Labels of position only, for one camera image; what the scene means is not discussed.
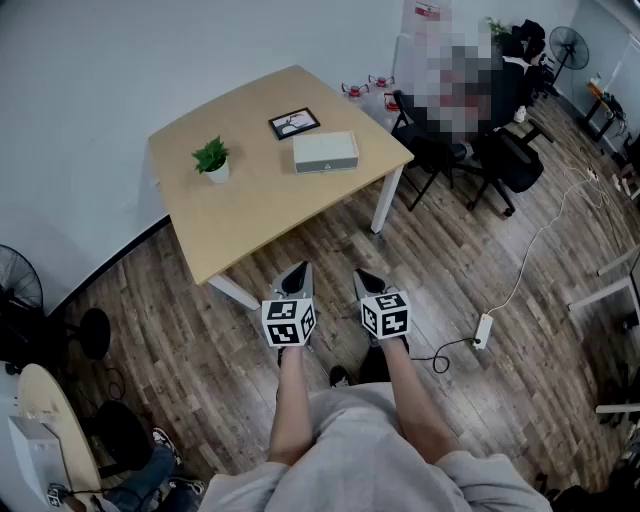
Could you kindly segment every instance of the wooden floor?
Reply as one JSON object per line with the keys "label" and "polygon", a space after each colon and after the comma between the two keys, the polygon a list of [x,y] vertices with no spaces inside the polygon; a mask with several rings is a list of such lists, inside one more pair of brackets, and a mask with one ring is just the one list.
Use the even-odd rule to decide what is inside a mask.
{"label": "wooden floor", "polygon": [[[533,247],[513,300],[493,313],[487,349],[451,347],[451,369],[443,375],[435,375],[429,363],[416,366],[472,453],[505,453],[529,481],[544,471],[554,486],[596,490],[606,485],[626,433],[599,425],[593,412],[599,389],[606,379],[618,379],[617,362],[626,360],[632,368],[640,363],[640,344],[636,334],[617,331],[620,318],[632,311],[630,297],[619,294],[576,313],[566,304],[622,275],[624,269],[602,278],[595,271],[640,242],[640,214],[610,186],[611,160],[551,98],[539,100],[531,113],[558,140],[551,145],[538,137],[532,143],[545,172],[529,191],[511,194],[517,211],[510,219],[501,217],[504,205],[492,190],[468,212],[479,180],[460,173],[453,191],[438,177],[413,213],[406,205],[414,192],[401,180],[384,229],[373,235],[378,182],[244,259],[228,275],[264,298],[280,271],[300,260],[313,263],[318,326],[305,361],[311,390],[328,387],[335,364],[357,377],[367,351],[351,285],[356,267],[381,269],[407,290],[415,324],[411,353],[432,355],[448,341],[473,335],[480,314],[509,295],[531,237],[557,214],[568,188],[563,171],[585,169],[579,150],[584,146],[616,204],[596,209],[572,193],[563,217]],[[529,129],[527,123],[513,127],[520,135]],[[582,179],[567,172],[572,182]],[[80,375],[76,389],[101,403],[107,382],[115,379],[105,366],[119,368],[125,402],[167,429],[187,467],[202,478],[242,472],[265,459],[277,365],[261,333],[260,312],[195,286],[171,225],[82,293],[67,319],[77,322],[94,306],[111,319],[111,349],[104,363],[88,363],[72,348],[71,366]],[[91,412],[74,388],[70,393],[84,414]]]}

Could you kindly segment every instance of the potted plant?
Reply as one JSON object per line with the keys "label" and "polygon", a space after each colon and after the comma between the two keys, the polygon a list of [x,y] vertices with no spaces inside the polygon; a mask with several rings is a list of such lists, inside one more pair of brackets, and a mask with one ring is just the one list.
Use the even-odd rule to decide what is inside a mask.
{"label": "potted plant", "polygon": [[214,183],[224,183],[229,179],[229,150],[224,147],[224,142],[220,141],[218,135],[211,142],[208,142],[203,149],[194,151],[191,155],[198,160],[196,169],[200,174],[203,172]]}

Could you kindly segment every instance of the sneaker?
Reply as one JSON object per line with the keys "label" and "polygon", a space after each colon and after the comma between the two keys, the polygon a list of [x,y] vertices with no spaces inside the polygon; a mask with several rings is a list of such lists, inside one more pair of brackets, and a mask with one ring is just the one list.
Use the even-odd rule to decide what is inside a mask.
{"label": "sneaker", "polygon": [[513,120],[516,123],[524,123],[524,117],[527,115],[527,109],[524,105],[521,105],[518,110],[516,110],[515,115],[513,116]]}
{"label": "sneaker", "polygon": [[169,435],[162,430],[160,427],[154,427],[151,431],[153,434],[153,442],[162,446],[166,446],[173,452],[173,456],[176,459],[176,465],[182,464],[182,457],[178,454],[178,449],[176,445],[173,444],[173,441],[169,437]]}
{"label": "sneaker", "polygon": [[200,496],[205,489],[204,482],[202,480],[191,480],[189,478],[181,478],[179,476],[172,476],[169,478],[169,487],[176,489],[178,487],[188,487],[189,490]]}
{"label": "sneaker", "polygon": [[329,372],[329,384],[332,388],[347,388],[351,386],[349,374],[343,366],[334,366]]}
{"label": "sneaker", "polygon": [[622,183],[622,188],[624,189],[624,193],[627,194],[628,196],[631,196],[631,190],[629,189],[629,185],[627,184],[627,180],[622,178],[620,183]]}

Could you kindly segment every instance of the jeans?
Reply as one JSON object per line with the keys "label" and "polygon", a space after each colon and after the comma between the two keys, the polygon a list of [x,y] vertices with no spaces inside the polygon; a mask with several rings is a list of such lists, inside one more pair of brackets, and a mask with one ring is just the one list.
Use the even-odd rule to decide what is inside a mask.
{"label": "jeans", "polygon": [[[147,465],[122,482],[118,489],[107,492],[105,499],[113,503],[120,512],[147,512],[149,503],[156,495],[153,491],[171,476],[175,465],[173,452],[166,446],[156,445]],[[178,486],[171,489],[156,511],[187,512],[195,501],[196,494],[191,489]]]}

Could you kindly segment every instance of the white cable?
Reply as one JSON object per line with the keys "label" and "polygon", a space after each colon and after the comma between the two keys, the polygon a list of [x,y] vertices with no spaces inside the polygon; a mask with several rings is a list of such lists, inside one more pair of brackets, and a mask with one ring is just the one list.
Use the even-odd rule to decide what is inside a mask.
{"label": "white cable", "polygon": [[[522,261],[522,267],[520,267],[520,273],[518,274],[518,280],[516,281],[516,285],[513,287],[513,291],[511,292],[511,295],[509,295],[509,297],[507,298],[507,300],[504,302],[504,304],[502,304],[501,306],[497,306],[493,309],[490,309],[489,311],[487,311],[487,313],[485,313],[486,315],[490,315],[493,311],[497,311],[498,309],[501,309],[503,307],[505,307],[507,304],[509,304],[509,301],[513,298],[513,296],[515,295],[516,291],[518,290],[518,286],[520,285],[520,281],[522,280],[522,274],[524,273],[524,268],[527,264],[527,258],[529,257],[529,251],[531,250],[531,247],[533,246],[533,243],[536,241],[536,238],[538,238],[538,235],[540,233],[542,233],[545,229],[551,227],[551,224],[553,224],[556,220],[558,220],[560,218],[560,216],[562,215],[562,210],[564,208],[564,202],[567,199],[567,196],[569,195],[569,192],[571,192],[572,190],[576,190],[576,193],[582,197],[584,200],[586,200],[591,206],[593,206],[596,209],[600,209],[602,208],[602,205],[604,204],[611,204],[611,198],[609,197],[609,195],[600,188],[600,181],[598,180],[598,178],[596,177],[596,175],[593,173],[593,171],[591,170],[591,166],[588,167],[589,169],[589,178],[584,179],[583,181],[580,181],[578,183],[575,183],[574,185],[571,185],[567,191],[564,193],[564,195],[562,196],[562,203],[560,204],[560,212],[558,213],[558,215],[556,215],[551,222],[549,222],[549,224],[547,224],[546,226],[540,228],[538,230],[538,232],[535,234],[535,236],[531,239],[531,242],[529,243],[529,247],[527,247],[527,252],[524,255],[524,260]],[[573,170],[573,171],[577,171],[583,178],[585,177],[584,173],[580,170],[577,169],[575,167],[568,167],[564,170],[564,172],[562,173],[563,178],[566,180],[567,183],[571,184],[571,181],[569,181],[569,179],[567,179],[567,171],[569,170]],[[596,182],[598,184],[597,187],[594,186],[593,182]],[[579,187],[580,185],[584,185],[588,183],[589,186],[594,189],[597,193],[598,196],[600,197],[600,204],[595,204],[591,198],[589,196],[587,196],[586,194],[581,193],[579,190],[577,190],[576,187]]]}

